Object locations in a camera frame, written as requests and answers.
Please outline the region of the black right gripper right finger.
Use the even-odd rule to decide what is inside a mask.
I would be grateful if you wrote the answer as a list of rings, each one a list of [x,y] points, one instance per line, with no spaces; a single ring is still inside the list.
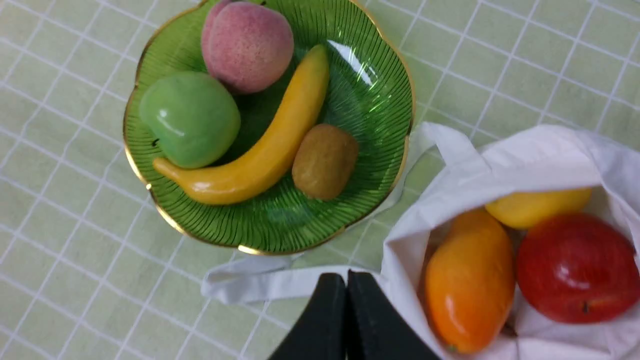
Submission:
[[[374,276],[350,270],[347,285],[348,360],[438,360],[391,304]]]

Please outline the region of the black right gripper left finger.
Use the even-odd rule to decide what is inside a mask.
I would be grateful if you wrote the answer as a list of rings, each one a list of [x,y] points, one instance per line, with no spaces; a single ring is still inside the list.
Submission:
[[[323,273],[310,300],[271,360],[343,360],[346,285],[342,276]]]

